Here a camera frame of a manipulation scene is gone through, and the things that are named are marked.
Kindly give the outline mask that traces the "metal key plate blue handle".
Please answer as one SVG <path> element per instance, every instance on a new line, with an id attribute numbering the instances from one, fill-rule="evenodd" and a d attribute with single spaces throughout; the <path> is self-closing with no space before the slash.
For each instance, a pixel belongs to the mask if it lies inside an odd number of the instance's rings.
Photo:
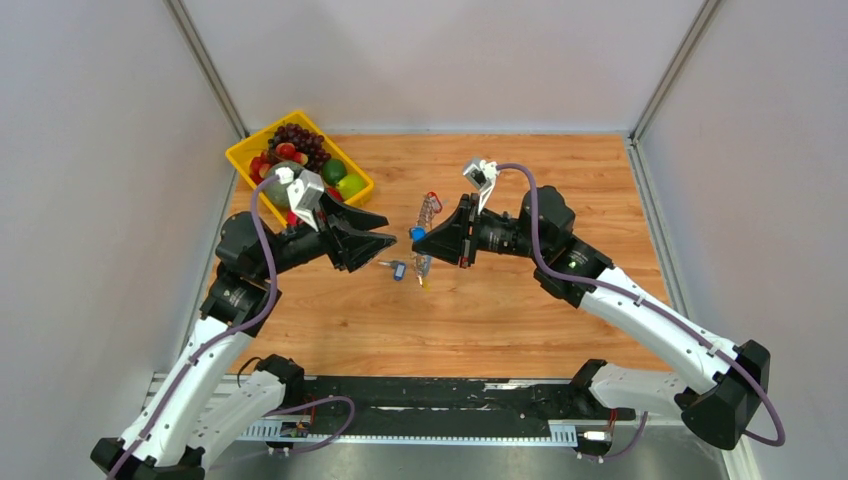
<path id="1" fill-rule="evenodd" d="M 423 197 L 421 207 L 415 224 L 409 229 L 409 237 L 413 244 L 421 240 L 432 228 L 434 217 L 443 209 L 438 195 L 430 191 Z M 416 279 L 422 288 L 428 287 L 427 277 L 430 271 L 432 258 L 428 255 L 413 252 L 413 270 Z"/>

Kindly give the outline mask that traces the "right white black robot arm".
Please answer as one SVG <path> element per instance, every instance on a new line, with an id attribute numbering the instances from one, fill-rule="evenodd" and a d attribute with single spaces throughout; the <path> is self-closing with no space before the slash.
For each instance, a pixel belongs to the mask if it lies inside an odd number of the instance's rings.
<path id="1" fill-rule="evenodd" d="M 775 424 L 773 446 L 786 432 L 769 399 L 770 352 L 713 334 L 658 301 L 607 256 L 573 232 L 576 215 L 552 186 L 525 194 L 515 218 L 461 197 L 453 214 L 430 231 L 412 230 L 412 249 L 461 268 L 480 252 L 530 258 L 534 277 L 552 297 L 616 326 L 653 351 L 670 371 L 628 369 L 587 361 L 573 376 L 571 403 L 584 417 L 630 408 L 680 419 L 706 443 L 732 450 L 753 433 L 759 408 Z"/>

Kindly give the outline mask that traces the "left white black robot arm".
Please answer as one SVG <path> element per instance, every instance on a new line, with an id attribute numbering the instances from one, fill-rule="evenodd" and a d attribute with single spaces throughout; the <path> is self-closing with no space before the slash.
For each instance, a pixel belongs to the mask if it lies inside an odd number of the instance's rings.
<path id="1" fill-rule="evenodd" d="M 255 210 L 228 218 L 216 247 L 216 279 L 186 346 L 160 390 L 118 437 L 100 439 L 91 459 L 110 479 L 202 479 L 254 422 L 278 410 L 297 412 L 306 399 L 304 370 L 279 355 L 262 359 L 246 382 L 207 407 L 227 368 L 258 336 L 281 299 L 277 276 L 328 258 L 354 272 L 394 245 L 386 217 L 325 194 L 317 225 L 275 232 Z"/>

